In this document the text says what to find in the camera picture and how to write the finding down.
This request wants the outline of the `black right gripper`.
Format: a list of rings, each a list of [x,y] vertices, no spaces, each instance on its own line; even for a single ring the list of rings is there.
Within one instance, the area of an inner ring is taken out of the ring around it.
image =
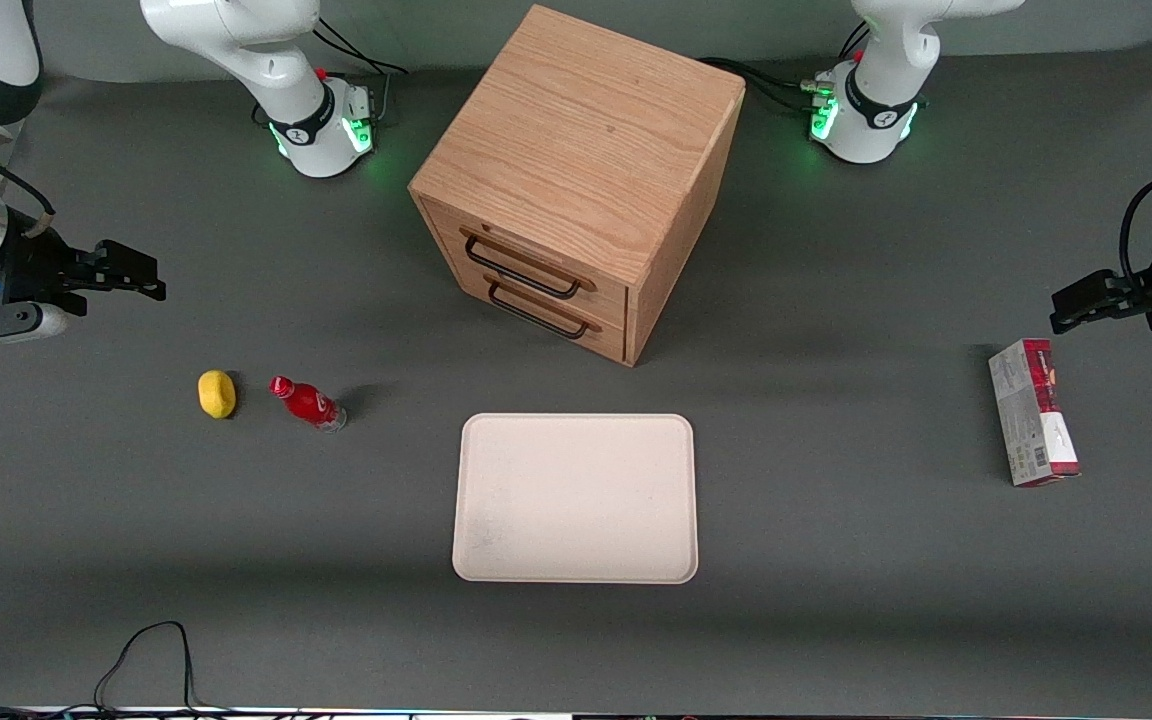
[[[114,240],[96,243],[96,265],[116,276],[97,278],[88,253],[67,245],[56,232],[26,237],[9,225],[0,247],[0,306],[35,302],[59,306],[65,313],[88,314],[84,291],[134,291],[147,300],[166,300],[161,281],[127,276],[157,276],[157,262],[145,252]]]

